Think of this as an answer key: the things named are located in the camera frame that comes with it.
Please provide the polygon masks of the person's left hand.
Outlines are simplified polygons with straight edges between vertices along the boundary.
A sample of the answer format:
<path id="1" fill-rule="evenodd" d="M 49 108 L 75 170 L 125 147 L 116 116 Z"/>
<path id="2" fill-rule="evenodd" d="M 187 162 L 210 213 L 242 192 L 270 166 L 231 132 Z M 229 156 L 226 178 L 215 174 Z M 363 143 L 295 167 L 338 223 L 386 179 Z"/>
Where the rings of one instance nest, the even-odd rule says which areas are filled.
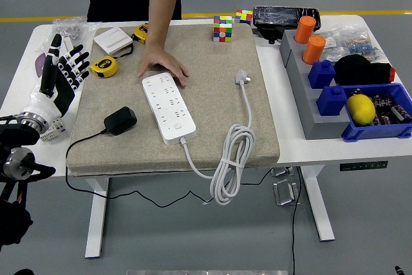
<path id="1" fill-rule="evenodd" d="M 185 66 L 175 57 L 164 50 L 164 47 L 159 44 L 146 43 L 140 67 L 138 70 L 138 77 L 142 78 L 145 72 L 152 66 L 160 65 L 169 70 L 178 79 L 182 87 L 186 87 L 186 77 L 189 77 L 189 72 Z"/>

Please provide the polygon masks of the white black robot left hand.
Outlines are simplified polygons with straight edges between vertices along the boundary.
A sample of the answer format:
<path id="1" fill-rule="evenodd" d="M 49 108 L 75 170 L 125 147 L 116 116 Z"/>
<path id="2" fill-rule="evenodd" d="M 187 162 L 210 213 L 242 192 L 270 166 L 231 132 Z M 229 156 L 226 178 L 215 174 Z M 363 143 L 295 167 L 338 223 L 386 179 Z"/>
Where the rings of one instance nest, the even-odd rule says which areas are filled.
<path id="1" fill-rule="evenodd" d="M 89 75 L 89 53 L 78 45 L 61 53 L 62 36 L 56 34 L 42 66 L 42 75 L 30 94 L 25 111 L 43 118 L 47 123 L 64 116 L 75 92 Z"/>

